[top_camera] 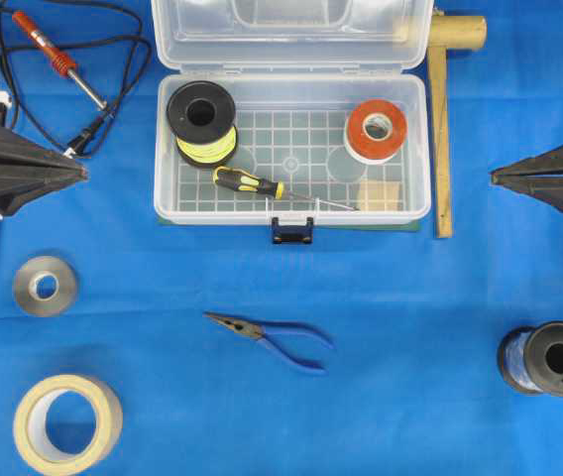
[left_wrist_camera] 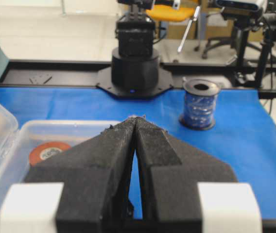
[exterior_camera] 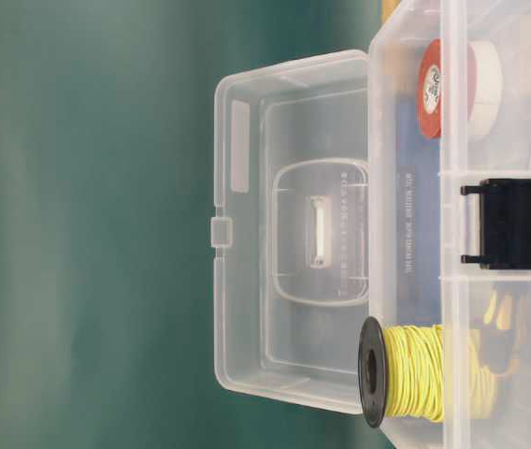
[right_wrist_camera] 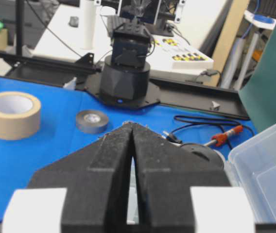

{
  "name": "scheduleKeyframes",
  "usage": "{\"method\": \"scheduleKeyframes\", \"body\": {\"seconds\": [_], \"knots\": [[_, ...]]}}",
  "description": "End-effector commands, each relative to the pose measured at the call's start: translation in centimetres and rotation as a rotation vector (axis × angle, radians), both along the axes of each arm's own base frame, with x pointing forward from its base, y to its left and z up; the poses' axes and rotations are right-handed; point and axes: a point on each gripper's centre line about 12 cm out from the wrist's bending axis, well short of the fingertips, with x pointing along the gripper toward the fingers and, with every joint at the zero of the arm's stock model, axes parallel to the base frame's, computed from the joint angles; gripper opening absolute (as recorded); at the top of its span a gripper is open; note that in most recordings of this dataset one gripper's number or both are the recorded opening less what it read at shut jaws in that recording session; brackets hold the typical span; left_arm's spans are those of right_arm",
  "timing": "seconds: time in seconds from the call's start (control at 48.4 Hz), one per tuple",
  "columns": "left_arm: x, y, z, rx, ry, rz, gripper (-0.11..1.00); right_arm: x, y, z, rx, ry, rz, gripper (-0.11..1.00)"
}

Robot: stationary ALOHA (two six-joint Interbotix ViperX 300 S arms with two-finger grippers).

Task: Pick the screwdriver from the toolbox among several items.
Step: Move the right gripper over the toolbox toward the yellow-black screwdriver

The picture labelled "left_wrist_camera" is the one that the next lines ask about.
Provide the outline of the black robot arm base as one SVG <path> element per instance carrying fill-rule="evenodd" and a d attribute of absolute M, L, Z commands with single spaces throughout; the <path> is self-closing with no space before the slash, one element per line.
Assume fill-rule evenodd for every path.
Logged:
<path fill-rule="evenodd" d="M 99 70 L 96 86 L 120 98 L 151 98 L 173 88 L 171 72 L 154 49 L 155 21 L 146 14 L 156 4 L 178 8 L 173 0 L 121 0 L 130 9 L 116 22 L 118 47 L 111 66 Z"/>

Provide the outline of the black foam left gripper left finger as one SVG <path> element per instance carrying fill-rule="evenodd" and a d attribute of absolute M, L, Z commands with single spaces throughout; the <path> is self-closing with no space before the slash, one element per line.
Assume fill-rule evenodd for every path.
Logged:
<path fill-rule="evenodd" d="M 30 168 L 10 187 L 0 233 L 115 233 L 126 214 L 133 133 L 129 118 Z"/>

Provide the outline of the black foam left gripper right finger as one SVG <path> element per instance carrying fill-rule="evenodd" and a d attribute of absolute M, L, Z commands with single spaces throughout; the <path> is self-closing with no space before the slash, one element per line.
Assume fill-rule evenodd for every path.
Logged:
<path fill-rule="evenodd" d="M 137 117 L 143 215 L 160 233 L 259 233 L 251 186 L 231 166 Z"/>

